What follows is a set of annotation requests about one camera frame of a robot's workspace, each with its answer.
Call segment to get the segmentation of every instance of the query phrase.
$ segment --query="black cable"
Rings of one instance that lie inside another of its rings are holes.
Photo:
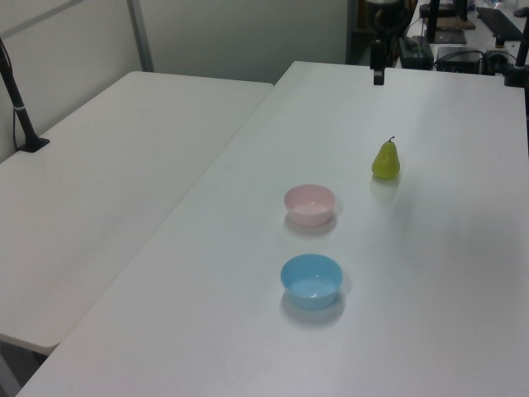
[[[410,26],[407,27],[406,33],[408,33],[408,32],[410,31],[410,27],[412,27],[412,26],[415,25],[417,22],[419,22],[419,19],[421,19],[421,17],[417,18],[417,19],[415,20],[414,23],[410,24]]]
[[[15,145],[15,151],[18,151],[17,136],[15,135],[15,128],[17,126],[17,112],[13,109],[13,145]]]

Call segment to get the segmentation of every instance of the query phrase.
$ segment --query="tabletop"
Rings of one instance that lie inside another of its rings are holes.
[[[407,36],[412,37],[412,36],[425,36],[426,35],[427,27],[426,27],[426,24],[424,25],[424,27],[422,26],[422,19],[419,18],[419,7],[422,4],[428,4],[428,3],[429,3],[428,0],[418,1],[415,12],[413,13],[413,18],[412,18],[410,28],[407,32]],[[509,18],[509,20],[512,23],[514,23],[514,25],[518,29],[520,29],[520,31],[523,31],[523,27],[525,26],[525,23],[526,23],[526,18],[515,17],[513,16],[512,13],[518,8],[529,7],[529,1],[527,0],[504,0],[501,2],[490,2],[487,0],[476,0],[476,7],[497,8],[498,10],[501,10],[505,14],[505,16]],[[483,52],[494,49],[494,44],[496,42],[496,39],[493,37],[492,31],[487,27],[487,25],[485,25],[484,22],[478,18],[478,12],[475,10],[468,11],[468,18],[470,21],[472,21],[476,25],[476,28],[465,30],[465,37],[466,37],[467,43],[464,45],[461,45],[461,44],[430,44],[431,50],[434,55],[434,59],[437,58],[437,49],[441,46],[449,46],[449,47],[468,46],[468,47],[477,48],[478,50],[483,51]],[[516,59],[519,47],[520,47],[519,41],[506,41],[505,42],[504,49],[508,50],[509,54],[514,57],[510,59],[510,62],[514,63],[514,59]]]
[[[369,68],[294,63],[20,397],[527,397],[523,99],[487,76],[373,86]],[[285,217],[306,183],[335,193],[327,225]],[[303,253],[341,265],[329,308],[284,297]]]
[[[0,340],[49,354],[271,90],[134,72],[0,165]]]

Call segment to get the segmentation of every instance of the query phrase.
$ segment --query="blue bowl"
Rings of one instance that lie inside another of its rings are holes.
[[[340,266],[324,255],[295,256],[281,270],[281,282],[290,301],[308,310],[332,304],[342,280]]]

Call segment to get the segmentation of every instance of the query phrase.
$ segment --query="floor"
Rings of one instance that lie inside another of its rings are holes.
[[[351,40],[351,64],[369,65],[373,35],[355,32]],[[0,397],[15,397],[46,359],[41,354],[0,342]]]

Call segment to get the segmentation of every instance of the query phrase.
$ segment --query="keyboard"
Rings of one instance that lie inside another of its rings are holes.
[[[495,8],[476,7],[479,18],[493,32],[494,36],[501,36],[505,41],[520,41],[522,33],[509,21],[505,14]]]

